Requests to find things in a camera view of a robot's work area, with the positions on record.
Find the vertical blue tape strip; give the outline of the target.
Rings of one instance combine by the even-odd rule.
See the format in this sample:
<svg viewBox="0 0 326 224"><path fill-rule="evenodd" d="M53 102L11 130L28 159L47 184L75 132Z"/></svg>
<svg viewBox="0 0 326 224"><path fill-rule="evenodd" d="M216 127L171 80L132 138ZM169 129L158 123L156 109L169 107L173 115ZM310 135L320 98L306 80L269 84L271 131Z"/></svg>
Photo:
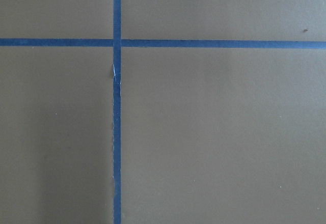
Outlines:
<svg viewBox="0 0 326 224"><path fill-rule="evenodd" d="M121 0L114 0L113 17L113 218L121 223Z"/></svg>

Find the horizontal blue tape strip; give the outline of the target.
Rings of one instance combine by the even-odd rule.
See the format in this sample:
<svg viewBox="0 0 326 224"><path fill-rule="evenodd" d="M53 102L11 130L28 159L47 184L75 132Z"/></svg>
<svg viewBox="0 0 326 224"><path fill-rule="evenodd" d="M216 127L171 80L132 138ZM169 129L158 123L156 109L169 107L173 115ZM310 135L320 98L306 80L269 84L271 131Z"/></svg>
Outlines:
<svg viewBox="0 0 326 224"><path fill-rule="evenodd" d="M325 49L324 41L1 38L1 46Z"/></svg>

